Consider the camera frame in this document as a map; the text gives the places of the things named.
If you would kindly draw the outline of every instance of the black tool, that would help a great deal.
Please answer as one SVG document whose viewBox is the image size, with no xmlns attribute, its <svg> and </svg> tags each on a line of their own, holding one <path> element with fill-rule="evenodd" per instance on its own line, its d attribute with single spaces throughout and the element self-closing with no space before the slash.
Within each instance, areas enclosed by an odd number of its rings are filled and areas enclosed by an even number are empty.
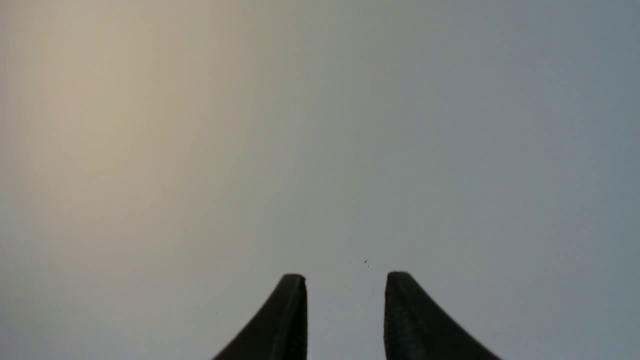
<svg viewBox="0 0 640 360">
<path fill-rule="evenodd" d="M 391 272 L 385 290 L 387 360 L 499 360 L 458 325 L 406 272 Z M 307 289 L 284 275 L 258 313 L 214 360 L 305 360 Z"/>
</svg>

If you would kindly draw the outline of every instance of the gray background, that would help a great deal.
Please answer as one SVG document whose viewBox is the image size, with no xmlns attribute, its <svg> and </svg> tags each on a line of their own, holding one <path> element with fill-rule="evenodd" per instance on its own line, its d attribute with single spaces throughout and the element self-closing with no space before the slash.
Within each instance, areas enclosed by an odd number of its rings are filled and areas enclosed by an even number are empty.
<svg viewBox="0 0 640 360">
<path fill-rule="evenodd" d="M 638 358 L 637 1 L 0 4 L 1 359 L 208 359 L 285 272 L 312 358 L 383 359 L 391 270 Z"/>
</svg>

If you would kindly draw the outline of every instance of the plain background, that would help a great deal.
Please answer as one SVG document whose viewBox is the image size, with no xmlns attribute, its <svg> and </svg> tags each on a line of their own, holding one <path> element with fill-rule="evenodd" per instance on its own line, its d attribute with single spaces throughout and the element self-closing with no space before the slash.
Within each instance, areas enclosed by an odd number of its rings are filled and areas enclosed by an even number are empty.
<svg viewBox="0 0 640 360">
<path fill-rule="evenodd" d="M 637 1 L 1 4 L 1 359 L 208 359 L 286 272 L 311 357 L 383 359 L 391 270 L 638 358 Z"/>
</svg>

